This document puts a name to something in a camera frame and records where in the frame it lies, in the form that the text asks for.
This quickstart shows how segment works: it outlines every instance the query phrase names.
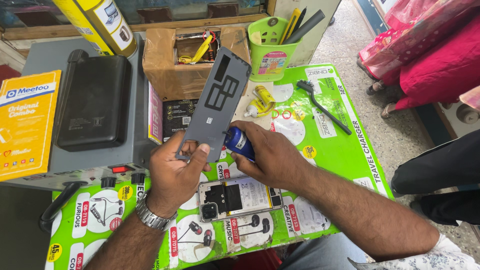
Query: terrazzo floor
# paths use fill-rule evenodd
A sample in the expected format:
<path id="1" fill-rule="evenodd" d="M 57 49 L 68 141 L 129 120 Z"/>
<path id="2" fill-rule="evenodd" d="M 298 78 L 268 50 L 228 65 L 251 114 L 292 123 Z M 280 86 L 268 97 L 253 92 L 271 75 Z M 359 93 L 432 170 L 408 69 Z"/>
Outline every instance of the terrazzo floor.
<path id="1" fill-rule="evenodd" d="M 389 181 L 398 165 L 430 147 L 412 111 L 401 111 L 387 120 L 380 117 L 390 101 L 400 98 L 398 89 L 387 89 L 375 96 L 365 93 L 373 80 L 355 62 L 358 52 L 374 37 L 353 1 L 342 0 L 335 13 L 336 21 L 327 28 L 310 64 L 329 62 L 337 68 Z M 413 195 L 404 196 L 396 201 L 408 206 L 414 198 Z M 480 263 L 480 242 L 469 224 L 464 222 L 459 227 L 432 224 Z"/>

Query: red switch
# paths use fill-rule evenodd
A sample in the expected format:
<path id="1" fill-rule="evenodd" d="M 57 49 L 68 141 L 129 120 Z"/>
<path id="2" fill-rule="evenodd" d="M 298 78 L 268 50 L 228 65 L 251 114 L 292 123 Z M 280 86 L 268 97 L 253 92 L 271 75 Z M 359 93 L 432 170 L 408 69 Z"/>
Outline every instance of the red switch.
<path id="1" fill-rule="evenodd" d="M 120 167 L 113 167 L 112 172 L 113 173 L 123 173 L 123 172 L 128 172 L 131 171 L 131 169 L 127 166 L 120 166 Z"/>

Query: black knob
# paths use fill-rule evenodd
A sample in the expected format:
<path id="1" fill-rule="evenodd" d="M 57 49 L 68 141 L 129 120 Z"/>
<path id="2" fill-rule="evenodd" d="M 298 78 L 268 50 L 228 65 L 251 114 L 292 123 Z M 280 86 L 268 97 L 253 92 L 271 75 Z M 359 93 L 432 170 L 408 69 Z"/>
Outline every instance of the black knob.
<path id="1" fill-rule="evenodd" d="M 145 173 L 132 173 L 132 184 L 145 184 Z"/>
<path id="2" fill-rule="evenodd" d="M 100 186 L 104 189 L 115 188 L 115 177 L 104 177 L 100 181 Z"/>

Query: table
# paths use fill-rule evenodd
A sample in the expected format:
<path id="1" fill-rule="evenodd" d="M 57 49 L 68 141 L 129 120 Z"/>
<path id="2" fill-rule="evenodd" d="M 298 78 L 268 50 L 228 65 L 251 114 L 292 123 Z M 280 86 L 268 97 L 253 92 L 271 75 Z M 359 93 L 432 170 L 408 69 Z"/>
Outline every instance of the table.
<path id="1" fill-rule="evenodd" d="M 300 79 L 314 83 L 317 101 L 347 125 L 352 135 L 348 136 L 312 106 L 307 93 L 295 86 Z M 319 165 L 393 199 L 380 163 L 333 65 L 286 69 L 283 79 L 275 82 L 272 95 L 277 105 L 272 113 L 271 130 L 283 133 L 312 166 Z M 201 182 L 243 176 L 227 151 L 222 152 L 221 160 L 211 166 L 211 172 L 202 173 Z M 55 218 L 46 269 L 65 269 L 72 263 L 80 265 L 88 261 L 133 210 L 137 198 L 149 186 L 147 179 L 144 186 L 122 182 L 114 190 L 102 190 L 99 186 L 80 189 Z M 282 196 L 283 209 L 258 214 L 260 220 L 268 219 L 272 224 L 269 231 L 263 233 L 260 227 L 250 225 L 252 215 L 211 223 L 200 222 L 196 194 L 178 210 L 179 215 L 165 234 L 153 269 L 183 269 L 226 256 L 339 232 L 307 200 L 288 190 L 282 190 Z M 111 216 L 101 223 L 89 210 L 91 207 L 102 217 L 107 207 L 106 216 Z M 203 245 L 203 233 L 197 235 L 189 228 L 192 222 L 200 226 L 203 232 L 213 232 L 209 246 Z"/>

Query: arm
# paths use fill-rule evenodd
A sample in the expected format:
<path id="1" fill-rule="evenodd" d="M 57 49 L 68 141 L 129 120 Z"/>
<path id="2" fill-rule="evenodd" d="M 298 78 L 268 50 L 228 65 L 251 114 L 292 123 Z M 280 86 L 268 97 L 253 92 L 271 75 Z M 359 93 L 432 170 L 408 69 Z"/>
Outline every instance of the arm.
<path id="1" fill-rule="evenodd" d="M 152 150 L 150 179 L 152 188 L 146 204 L 162 218 L 172 217 L 177 209 L 196 192 L 210 147 L 186 143 L 182 155 L 190 163 L 175 158 L 185 132 L 175 133 L 166 143 Z M 165 232 L 144 225 L 135 210 L 95 253 L 84 270 L 139 269 L 150 270 L 162 244 Z"/>
<path id="2" fill-rule="evenodd" d="M 255 150 L 256 163 L 232 153 L 240 171 L 308 199 L 375 260 L 424 254 L 437 243 L 440 235 L 427 221 L 388 198 L 312 166 L 282 134 L 242 121 L 232 126 L 246 132 Z"/>

